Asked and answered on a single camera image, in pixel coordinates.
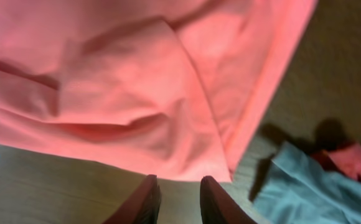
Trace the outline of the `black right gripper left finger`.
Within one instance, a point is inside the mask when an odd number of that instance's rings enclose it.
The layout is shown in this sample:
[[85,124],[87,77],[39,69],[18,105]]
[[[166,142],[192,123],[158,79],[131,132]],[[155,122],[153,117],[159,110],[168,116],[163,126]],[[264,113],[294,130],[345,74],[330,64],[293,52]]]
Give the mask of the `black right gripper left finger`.
[[156,175],[148,175],[103,224],[156,224],[161,190]]

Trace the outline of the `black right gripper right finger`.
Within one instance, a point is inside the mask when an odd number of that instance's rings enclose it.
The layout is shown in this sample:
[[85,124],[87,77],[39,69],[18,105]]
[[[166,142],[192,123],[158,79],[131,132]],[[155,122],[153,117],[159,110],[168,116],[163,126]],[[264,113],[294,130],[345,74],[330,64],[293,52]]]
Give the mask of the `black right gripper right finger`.
[[212,176],[201,180],[200,210],[203,224],[256,224]]

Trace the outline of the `salmon pink t-shirt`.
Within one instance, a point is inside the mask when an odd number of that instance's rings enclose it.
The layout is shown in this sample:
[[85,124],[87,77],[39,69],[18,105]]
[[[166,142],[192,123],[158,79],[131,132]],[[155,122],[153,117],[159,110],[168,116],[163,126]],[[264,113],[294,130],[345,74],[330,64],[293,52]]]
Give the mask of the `salmon pink t-shirt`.
[[315,7],[0,0],[0,144],[229,182]]

